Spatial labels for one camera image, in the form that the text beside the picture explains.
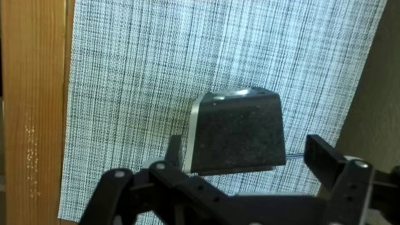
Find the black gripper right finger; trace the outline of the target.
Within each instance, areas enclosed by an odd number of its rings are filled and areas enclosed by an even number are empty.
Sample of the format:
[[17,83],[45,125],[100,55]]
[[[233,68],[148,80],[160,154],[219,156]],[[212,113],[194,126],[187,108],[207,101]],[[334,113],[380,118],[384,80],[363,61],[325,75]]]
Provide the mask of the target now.
[[377,170],[362,159],[348,159],[319,135],[308,135],[304,163],[329,191],[322,225],[367,225],[368,210],[378,210],[400,225],[400,166]]

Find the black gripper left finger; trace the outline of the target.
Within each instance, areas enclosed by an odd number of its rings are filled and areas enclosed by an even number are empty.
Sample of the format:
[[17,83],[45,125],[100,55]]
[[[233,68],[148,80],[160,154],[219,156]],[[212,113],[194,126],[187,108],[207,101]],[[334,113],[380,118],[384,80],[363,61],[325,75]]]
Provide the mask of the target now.
[[137,225],[145,213],[165,225],[233,225],[227,195],[178,168],[180,145],[182,138],[173,135],[163,160],[138,173],[125,168],[104,173],[79,225]]

